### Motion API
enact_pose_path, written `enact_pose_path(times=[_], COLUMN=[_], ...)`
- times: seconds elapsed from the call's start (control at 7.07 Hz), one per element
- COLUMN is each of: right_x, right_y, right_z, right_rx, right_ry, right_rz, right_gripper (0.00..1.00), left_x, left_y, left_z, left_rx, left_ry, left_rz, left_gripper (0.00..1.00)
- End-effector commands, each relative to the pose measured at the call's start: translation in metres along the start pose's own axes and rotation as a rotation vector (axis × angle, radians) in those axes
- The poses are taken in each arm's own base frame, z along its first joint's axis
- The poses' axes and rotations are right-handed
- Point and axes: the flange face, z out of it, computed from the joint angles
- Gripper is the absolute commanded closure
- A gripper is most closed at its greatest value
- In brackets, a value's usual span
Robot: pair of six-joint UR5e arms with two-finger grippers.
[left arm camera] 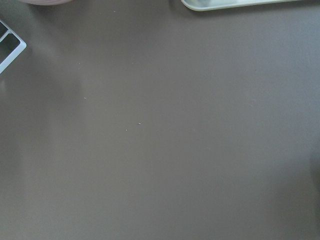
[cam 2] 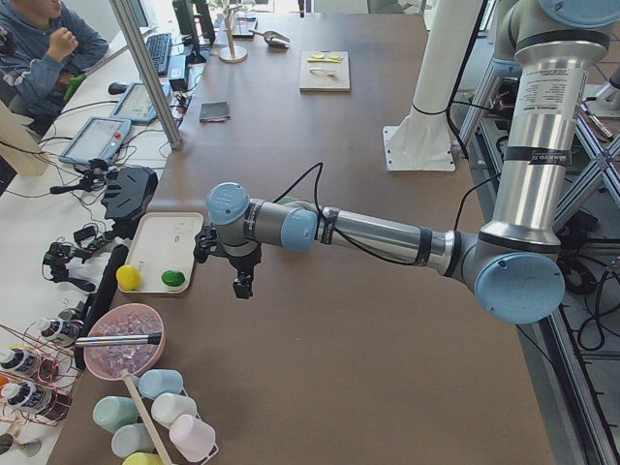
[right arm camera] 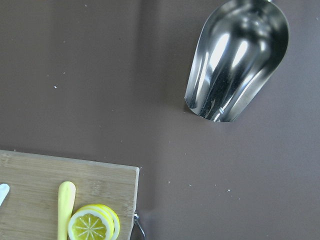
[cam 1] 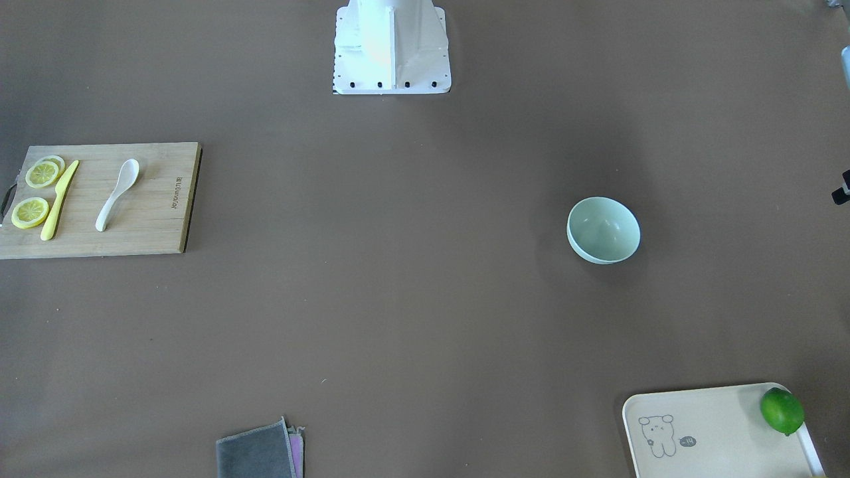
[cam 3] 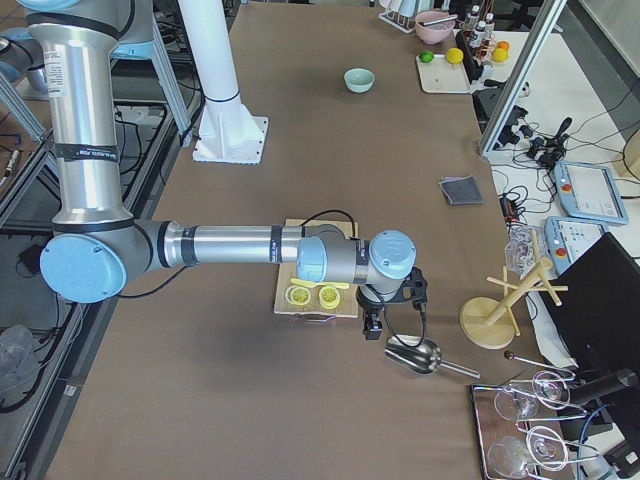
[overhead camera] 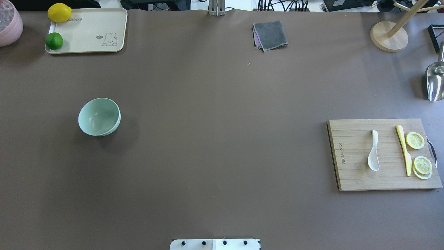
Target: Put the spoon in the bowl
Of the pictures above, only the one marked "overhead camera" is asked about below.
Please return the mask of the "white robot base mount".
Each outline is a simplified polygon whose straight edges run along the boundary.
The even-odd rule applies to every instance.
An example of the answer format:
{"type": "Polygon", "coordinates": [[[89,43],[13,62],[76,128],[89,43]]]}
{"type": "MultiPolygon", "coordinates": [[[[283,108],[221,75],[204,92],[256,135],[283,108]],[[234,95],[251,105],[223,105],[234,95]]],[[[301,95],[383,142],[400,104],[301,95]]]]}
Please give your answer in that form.
{"type": "Polygon", "coordinates": [[[176,239],[170,250],[260,250],[260,239],[176,239]]]}

